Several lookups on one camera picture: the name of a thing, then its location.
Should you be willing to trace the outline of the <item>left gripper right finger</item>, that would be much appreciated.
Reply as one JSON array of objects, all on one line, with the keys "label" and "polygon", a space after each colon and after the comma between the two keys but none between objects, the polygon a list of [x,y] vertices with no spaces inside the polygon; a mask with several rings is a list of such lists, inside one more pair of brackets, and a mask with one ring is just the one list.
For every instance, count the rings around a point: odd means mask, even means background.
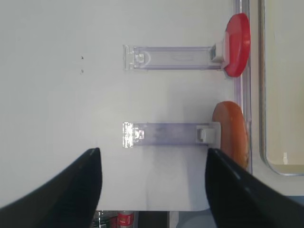
[{"label": "left gripper right finger", "polygon": [[302,228],[304,207],[276,192],[219,149],[208,149],[205,191],[218,228]]}]

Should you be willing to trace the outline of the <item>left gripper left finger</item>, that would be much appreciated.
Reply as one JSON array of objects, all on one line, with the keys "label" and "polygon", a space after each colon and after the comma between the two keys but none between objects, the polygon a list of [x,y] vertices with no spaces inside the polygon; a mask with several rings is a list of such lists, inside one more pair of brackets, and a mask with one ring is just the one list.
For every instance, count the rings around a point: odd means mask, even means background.
[{"label": "left gripper left finger", "polygon": [[0,209],[2,228],[88,228],[102,189],[99,148],[89,149],[53,179]]}]

